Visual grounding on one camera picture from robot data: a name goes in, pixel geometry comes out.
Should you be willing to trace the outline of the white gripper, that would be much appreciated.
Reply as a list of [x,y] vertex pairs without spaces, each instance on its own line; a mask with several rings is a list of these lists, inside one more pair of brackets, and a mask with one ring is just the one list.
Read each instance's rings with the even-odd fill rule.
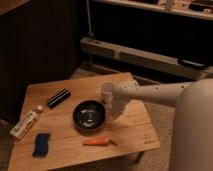
[[113,121],[123,114],[129,100],[112,97],[106,104],[106,118],[108,121]]

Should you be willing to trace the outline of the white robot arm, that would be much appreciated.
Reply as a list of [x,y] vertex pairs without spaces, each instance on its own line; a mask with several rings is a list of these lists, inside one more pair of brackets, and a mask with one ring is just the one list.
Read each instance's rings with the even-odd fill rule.
[[169,171],[213,171],[213,79],[140,86],[135,80],[112,88],[110,114],[131,100],[175,108]]

